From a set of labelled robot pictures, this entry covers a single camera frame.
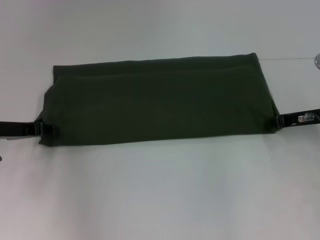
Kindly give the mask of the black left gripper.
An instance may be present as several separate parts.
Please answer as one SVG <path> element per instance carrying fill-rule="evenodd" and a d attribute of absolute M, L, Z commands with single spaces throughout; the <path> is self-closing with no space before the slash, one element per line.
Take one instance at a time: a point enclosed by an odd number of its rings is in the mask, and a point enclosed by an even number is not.
<path fill-rule="evenodd" d="M 57 128 L 43 121 L 35 122 L 0 122 L 1 137 L 54 136 Z"/>

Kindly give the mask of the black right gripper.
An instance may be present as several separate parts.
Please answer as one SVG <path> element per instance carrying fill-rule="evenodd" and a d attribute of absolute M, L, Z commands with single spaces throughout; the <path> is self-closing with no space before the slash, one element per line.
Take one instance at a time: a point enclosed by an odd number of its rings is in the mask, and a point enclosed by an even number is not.
<path fill-rule="evenodd" d="M 279 115 L 275 118 L 276 129 L 317 125 L 320 123 L 320 109 L 293 112 Z"/>

